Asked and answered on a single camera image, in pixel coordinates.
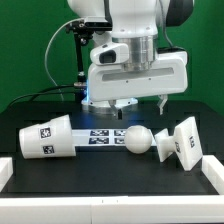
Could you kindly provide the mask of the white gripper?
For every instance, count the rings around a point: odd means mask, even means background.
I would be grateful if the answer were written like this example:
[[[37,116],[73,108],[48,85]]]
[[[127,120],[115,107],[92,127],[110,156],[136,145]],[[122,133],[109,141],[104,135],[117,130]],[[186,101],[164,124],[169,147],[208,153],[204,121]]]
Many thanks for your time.
[[[88,70],[88,95],[93,102],[109,101],[118,119],[122,111],[116,108],[118,99],[159,95],[159,113],[163,114],[167,94],[184,92],[187,88],[187,53],[175,50],[158,54],[155,61],[142,71],[127,71],[130,59],[128,45],[109,42],[94,48]]]

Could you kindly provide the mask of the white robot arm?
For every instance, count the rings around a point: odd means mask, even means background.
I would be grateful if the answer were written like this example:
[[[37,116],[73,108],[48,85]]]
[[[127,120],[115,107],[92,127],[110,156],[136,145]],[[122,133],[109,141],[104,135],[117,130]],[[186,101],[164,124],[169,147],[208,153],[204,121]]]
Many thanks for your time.
[[[139,97],[157,96],[163,107],[170,94],[186,90],[187,52],[157,46],[159,33],[183,24],[194,0],[67,0],[92,32],[87,94],[83,109],[121,115]]]

